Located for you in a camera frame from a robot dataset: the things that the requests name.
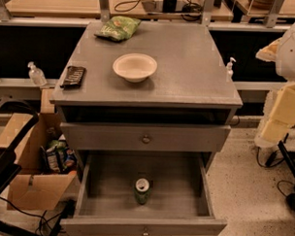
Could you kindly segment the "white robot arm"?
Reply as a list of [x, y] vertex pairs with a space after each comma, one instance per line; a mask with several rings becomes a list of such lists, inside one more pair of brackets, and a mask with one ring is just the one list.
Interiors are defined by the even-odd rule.
[[256, 146], [267, 149], [275, 146], [295, 126], [295, 22], [255, 57], [274, 62], [277, 73], [286, 79], [284, 86], [267, 94], [264, 116], [254, 138]]

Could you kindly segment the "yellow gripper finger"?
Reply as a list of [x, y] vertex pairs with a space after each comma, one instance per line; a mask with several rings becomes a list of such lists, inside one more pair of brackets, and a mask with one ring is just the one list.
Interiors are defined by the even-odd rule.
[[286, 83], [280, 89], [271, 90], [263, 107], [254, 143], [260, 149], [275, 146], [295, 126], [295, 83]]
[[265, 62], [275, 62], [277, 51], [279, 49], [279, 42], [280, 38], [274, 40], [270, 45], [259, 50], [255, 57]]

